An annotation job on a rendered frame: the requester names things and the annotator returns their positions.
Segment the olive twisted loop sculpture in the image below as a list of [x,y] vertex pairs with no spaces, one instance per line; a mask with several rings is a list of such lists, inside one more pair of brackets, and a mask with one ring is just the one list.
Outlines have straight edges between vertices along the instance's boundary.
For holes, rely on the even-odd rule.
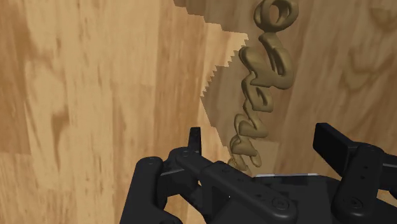
[[263,0],[255,8],[253,19],[263,31],[258,40],[270,64],[266,65],[262,55],[251,47],[244,46],[239,50],[239,59],[249,74],[241,82],[244,113],[234,118],[235,135],[229,144],[228,165],[249,176],[251,170],[243,157],[249,157],[255,167],[261,167],[260,154],[251,140],[268,136],[268,130],[258,113],[271,113],[274,110],[270,87],[286,90],[293,86],[295,80],[291,55],[283,47],[277,33],[291,26],[298,14],[298,4],[293,0]]

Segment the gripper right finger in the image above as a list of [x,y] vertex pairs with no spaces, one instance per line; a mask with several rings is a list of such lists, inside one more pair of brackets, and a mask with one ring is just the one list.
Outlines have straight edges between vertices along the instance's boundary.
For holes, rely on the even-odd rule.
[[341,177],[331,202],[341,224],[397,224],[397,207],[377,198],[386,190],[397,200],[396,155],[352,141],[328,123],[316,124],[313,148]]

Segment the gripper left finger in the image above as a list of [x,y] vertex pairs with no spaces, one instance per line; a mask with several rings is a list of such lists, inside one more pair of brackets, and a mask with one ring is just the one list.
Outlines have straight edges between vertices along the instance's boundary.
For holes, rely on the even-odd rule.
[[165,211],[167,199],[180,195],[206,224],[296,224],[295,204],[279,192],[217,161],[202,156],[200,128],[190,129],[188,144],[167,158],[136,163],[120,224],[183,224]]

